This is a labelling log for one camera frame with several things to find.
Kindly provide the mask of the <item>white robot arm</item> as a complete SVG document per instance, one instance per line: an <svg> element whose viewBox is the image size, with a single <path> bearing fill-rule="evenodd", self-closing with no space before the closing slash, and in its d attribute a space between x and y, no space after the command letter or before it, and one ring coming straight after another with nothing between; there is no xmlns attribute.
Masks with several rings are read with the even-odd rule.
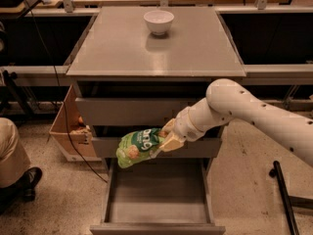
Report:
<svg viewBox="0 0 313 235"><path fill-rule="evenodd" d="M226 78L213 81L203 99L182 110L163 127L168 135L160 149L163 152L178 150L185 142L195 142L209 129L234 118L250 123L305 163L313 165L313 121L269 105Z"/></svg>

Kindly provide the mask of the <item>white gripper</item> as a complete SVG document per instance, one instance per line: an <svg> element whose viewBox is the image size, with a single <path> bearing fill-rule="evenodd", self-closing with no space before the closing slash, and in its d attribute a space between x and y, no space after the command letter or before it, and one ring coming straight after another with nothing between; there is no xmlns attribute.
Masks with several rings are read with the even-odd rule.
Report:
<svg viewBox="0 0 313 235"><path fill-rule="evenodd" d="M204 133L198 130L192 123L191 107L187 107L175 119L171 119L161 129L158 136L163 139L159 144L159 148L163 152L171 152L183 147L185 141L197 141L204 136Z"/></svg>

